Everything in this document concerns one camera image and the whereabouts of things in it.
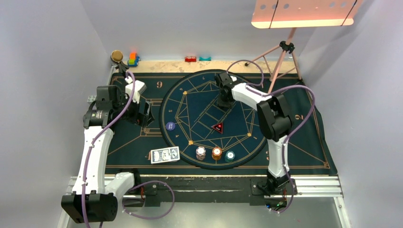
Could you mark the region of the purple small blind button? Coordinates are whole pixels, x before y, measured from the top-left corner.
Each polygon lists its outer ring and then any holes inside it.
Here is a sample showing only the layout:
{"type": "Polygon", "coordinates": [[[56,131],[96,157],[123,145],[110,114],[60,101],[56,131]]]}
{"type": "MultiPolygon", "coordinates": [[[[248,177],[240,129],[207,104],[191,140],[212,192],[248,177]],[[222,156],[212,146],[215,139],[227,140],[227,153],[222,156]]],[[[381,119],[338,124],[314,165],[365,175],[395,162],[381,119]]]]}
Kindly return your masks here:
{"type": "Polygon", "coordinates": [[[166,130],[168,130],[168,131],[174,130],[175,127],[176,127],[176,124],[175,124],[174,122],[168,122],[168,123],[165,125],[165,128],[166,128],[166,130]]]}

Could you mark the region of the black red all-in triangle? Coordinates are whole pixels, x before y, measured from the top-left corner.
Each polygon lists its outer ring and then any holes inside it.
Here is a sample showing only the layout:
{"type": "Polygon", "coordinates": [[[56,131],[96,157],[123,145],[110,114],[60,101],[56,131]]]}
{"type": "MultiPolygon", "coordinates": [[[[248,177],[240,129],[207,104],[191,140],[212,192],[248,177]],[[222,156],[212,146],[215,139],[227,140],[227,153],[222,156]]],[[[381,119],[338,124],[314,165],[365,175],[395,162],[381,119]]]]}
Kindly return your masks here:
{"type": "Polygon", "coordinates": [[[213,125],[211,128],[213,130],[219,132],[220,134],[223,134],[223,122],[217,123],[217,124],[213,125]]]}

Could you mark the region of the orange chip stack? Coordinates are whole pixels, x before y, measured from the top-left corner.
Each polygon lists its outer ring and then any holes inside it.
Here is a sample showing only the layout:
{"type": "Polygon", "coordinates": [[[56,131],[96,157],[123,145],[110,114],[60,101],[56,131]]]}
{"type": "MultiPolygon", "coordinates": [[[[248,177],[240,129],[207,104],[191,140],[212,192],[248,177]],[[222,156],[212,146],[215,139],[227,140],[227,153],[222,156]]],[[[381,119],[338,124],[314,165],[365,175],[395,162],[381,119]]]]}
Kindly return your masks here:
{"type": "Polygon", "coordinates": [[[212,154],[211,154],[212,158],[216,161],[221,159],[222,156],[222,149],[220,147],[214,147],[212,149],[212,154]]]}

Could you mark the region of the teal chip stack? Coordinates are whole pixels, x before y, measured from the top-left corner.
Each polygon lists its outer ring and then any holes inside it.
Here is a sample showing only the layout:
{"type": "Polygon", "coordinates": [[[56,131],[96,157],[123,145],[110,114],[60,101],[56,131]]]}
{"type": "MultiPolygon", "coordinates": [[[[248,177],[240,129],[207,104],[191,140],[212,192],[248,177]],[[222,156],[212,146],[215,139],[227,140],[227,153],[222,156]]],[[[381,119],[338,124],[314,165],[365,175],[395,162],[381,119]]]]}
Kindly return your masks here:
{"type": "Polygon", "coordinates": [[[224,159],[226,162],[233,162],[235,159],[235,153],[233,151],[227,151],[224,159]]]}

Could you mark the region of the pink white chip stack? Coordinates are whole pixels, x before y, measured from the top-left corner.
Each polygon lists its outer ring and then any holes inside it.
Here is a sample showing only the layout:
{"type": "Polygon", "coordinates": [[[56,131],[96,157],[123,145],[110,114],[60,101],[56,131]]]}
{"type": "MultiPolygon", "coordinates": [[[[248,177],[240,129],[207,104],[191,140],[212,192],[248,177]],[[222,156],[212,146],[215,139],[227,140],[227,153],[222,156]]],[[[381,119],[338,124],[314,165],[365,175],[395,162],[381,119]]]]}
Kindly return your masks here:
{"type": "Polygon", "coordinates": [[[199,146],[196,149],[196,159],[199,161],[203,161],[206,157],[206,149],[205,147],[199,146]]]}

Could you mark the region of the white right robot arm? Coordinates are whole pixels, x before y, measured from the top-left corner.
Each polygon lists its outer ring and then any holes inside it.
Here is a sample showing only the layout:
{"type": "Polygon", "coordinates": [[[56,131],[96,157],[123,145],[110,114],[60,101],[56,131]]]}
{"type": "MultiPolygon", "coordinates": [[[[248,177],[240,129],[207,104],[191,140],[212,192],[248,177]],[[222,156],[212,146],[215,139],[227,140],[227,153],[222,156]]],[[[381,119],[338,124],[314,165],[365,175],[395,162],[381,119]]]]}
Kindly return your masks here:
{"type": "Polygon", "coordinates": [[[220,106],[241,102],[256,111],[269,152],[267,182],[258,189],[269,196],[282,193],[290,182],[287,140],[292,129],[290,107],[285,97],[263,93],[252,83],[242,83],[225,72],[216,74],[214,80],[219,88],[220,106]]]}

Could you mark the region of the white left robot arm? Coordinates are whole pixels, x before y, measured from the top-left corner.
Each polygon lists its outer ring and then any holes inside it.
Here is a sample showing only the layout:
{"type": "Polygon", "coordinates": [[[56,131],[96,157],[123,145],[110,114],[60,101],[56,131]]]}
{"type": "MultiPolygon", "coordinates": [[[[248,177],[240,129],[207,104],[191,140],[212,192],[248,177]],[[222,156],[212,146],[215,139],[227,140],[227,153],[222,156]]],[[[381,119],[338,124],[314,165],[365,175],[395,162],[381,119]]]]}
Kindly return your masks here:
{"type": "Polygon", "coordinates": [[[61,207],[75,223],[113,221],[124,194],[141,190],[137,169],[121,170],[109,184],[105,184],[105,171],[117,121],[145,127],[154,120],[149,103],[139,112],[145,89],[143,82],[130,83],[124,91],[116,85],[97,87],[96,97],[83,116],[85,144],[78,178],[72,192],[61,200],[61,207]]]}

